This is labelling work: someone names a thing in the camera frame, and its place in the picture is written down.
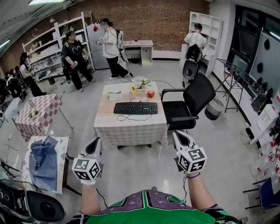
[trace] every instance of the blue chair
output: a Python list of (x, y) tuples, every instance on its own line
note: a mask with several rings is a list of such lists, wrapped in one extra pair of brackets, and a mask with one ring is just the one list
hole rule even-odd
[(259, 205), (247, 207), (245, 209), (257, 208), (257, 207), (262, 207), (262, 209), (270, 209), (270, 208), (280, 206), (280, 191), (278, 191), (276, 194), (273, 193), (271, 178), (253, 184), (257, 184), (261, 182), (264, 182), (264, 184), (260, 188), (243, 191), (243, 193), (259, 191), (259, 197), (257, 197), (256, 199), (260, 199)]

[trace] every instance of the ceiling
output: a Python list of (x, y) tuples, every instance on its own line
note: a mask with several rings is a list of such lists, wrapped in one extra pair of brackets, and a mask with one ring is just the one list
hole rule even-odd
[(30, 0), (0, 0), (0, 45), (11, 41), (0, 49), (0, 56), (28, 29), (42, 19), (83, 0), (66, 0), (62, 3), (29, 6)]

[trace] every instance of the chair armrest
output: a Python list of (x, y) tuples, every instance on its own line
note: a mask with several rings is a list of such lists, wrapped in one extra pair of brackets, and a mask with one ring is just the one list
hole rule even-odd
[(162, 102), (162, 99), (163, 99), (163, 95), (167, 92), (183, 92), (185, 91), (185, 89), (164, 89), (162, 92), (161, 92), (161, 102)]
[(174, 117), (171, 119), (172, 122), (175, 121), (188, 121), (188, 120), (198, 120), (199, 116), (190, 116), (190, 117)]

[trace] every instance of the brick wall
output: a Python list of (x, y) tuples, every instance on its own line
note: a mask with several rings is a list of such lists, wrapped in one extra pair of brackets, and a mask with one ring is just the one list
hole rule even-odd
[[(109, 18), (115, 28), (124, 30), (125, 40), (153, 40), (155, 50), (181, 51), (181, 44), (189, 30), (189, 12), (209, 13), (205, 0), (86, 0), (70, 8), (70, 19), (89, 11), (96, 19)], [(66, 10), (52, 18), (61, 23), (68, 19)], [(51, 28), (50, 17), (42, 20), (23, 34), (0, 58), (3, 72), (19, 64), (22, 43), (32, 33), (38, 35)]]

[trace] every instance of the wristband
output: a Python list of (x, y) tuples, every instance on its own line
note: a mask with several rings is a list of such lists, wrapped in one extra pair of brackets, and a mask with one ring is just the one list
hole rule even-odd
[(188, 177), (188, 176), (187, 176), (187, 178), (188, 178), (188, 179), (193, 179), (193, 178), (195, 178), (195, 177), (198, 177), (199, 175), (200, 175), (200, 172), (199, 172), (198, 175), (196, 175), (196, 176), (194, 176), (194, 177)]

